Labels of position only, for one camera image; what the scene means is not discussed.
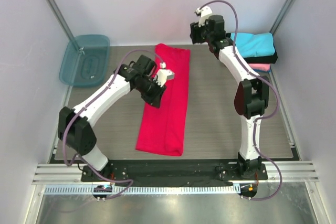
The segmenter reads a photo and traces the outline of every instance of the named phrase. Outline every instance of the white wall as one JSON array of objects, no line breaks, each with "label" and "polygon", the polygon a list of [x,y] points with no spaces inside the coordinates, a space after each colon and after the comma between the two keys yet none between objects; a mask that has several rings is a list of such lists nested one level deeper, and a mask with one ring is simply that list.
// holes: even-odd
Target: white wall
[{"label": "white wall", "polygon": [[67,38],[45,0],[0,0],[0,6],[0,222],[18,224],[56,132]]},{"label": "white wall", "polygon": [[[194,11],[211,0],[56,0],[74,35],[104,34],[112,45],[190,44]],[[237,9],[240,31],[270,30],[285,0],[227,0]],[[228,7],[212,5],[234,30]]]},{"label": "white wall", "polygon": [[336,221],[335,17],[335,0],[296,0],[275,35],[275,71],[303,158],[313,161]]}]

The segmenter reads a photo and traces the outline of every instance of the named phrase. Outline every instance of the red cloth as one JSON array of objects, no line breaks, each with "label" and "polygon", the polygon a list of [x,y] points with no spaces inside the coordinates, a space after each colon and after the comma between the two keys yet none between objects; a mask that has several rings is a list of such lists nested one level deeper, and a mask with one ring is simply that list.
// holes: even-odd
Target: red cloth
[{"label": "red cloth", "polygon": [[190,50],[158,44],[155,52],[175,77],[166,82],[160,108],[145,104],[136,150],[181,156],[188,105]]}]

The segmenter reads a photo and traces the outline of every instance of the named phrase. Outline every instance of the folded blue towel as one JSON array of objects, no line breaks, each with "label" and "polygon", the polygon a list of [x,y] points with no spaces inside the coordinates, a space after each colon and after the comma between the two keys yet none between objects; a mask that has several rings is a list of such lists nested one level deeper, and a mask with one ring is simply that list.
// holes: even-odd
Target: folded blue towel
[{"label": "folded blue towel", "polygon": [[238,33],[236,46],[243,58],[271,56],[275,53],[273,45],[273,35],[265,34],[246,34]]}]

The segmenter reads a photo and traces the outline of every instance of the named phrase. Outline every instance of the gray floor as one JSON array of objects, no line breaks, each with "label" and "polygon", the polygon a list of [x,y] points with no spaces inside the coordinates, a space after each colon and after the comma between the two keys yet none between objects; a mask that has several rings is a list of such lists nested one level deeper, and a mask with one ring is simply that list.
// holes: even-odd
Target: gray floor
[{"label": "gray floor", "polygon": [[[260,184],[256,198],[277,186]],[[45,195],[36,223],[318,224],[304,183],[284,183],[274,198],[258,202],[236,194],[133,195],[106,202],[93,202],[91,195]]]},{"label": "gray floor", "polygon": [[[166,158],[236,158],[240,148],[240,118],[233,100],[237,84],[228,69],[208,51],[207,46],[179,46],[189,48],[190,86],[185,128],[184,153],[181,157],[167,157],[135,150],[144,102],[137,91],[132,91],[114,104],[94,127],[98,146],[111,159],[166,159]],[[139,47],[112,47],[106,79],[117,62],[128,51]],[[141,47],[153,50],[153,46]],[[126,61],[137,60],[136,52]],[[69,106],[87,99],[96,88],[73,88]],[[270,92],[267,113],[275,108],[275,97]],[[55,158],[62,158],[58,143]],[[260,149],[272,158],[292,157],[286,130],[280,113],[261,123]],[[68,149],[70,156],[74,152]]]}]

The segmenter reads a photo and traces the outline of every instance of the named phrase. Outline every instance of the stack of folded clothes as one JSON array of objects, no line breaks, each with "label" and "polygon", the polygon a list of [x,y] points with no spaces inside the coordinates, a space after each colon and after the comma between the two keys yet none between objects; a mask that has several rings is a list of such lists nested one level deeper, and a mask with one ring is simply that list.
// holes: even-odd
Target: stack of folded clothes
[{"label": "stack of folded clothes", "polygon": [[[228,35],[234,39],[235,34]],[[270,65],[278,59],[271,33],[256,35],[238,33],[236,47],[240,55],[255,71],[270,72]]]}]

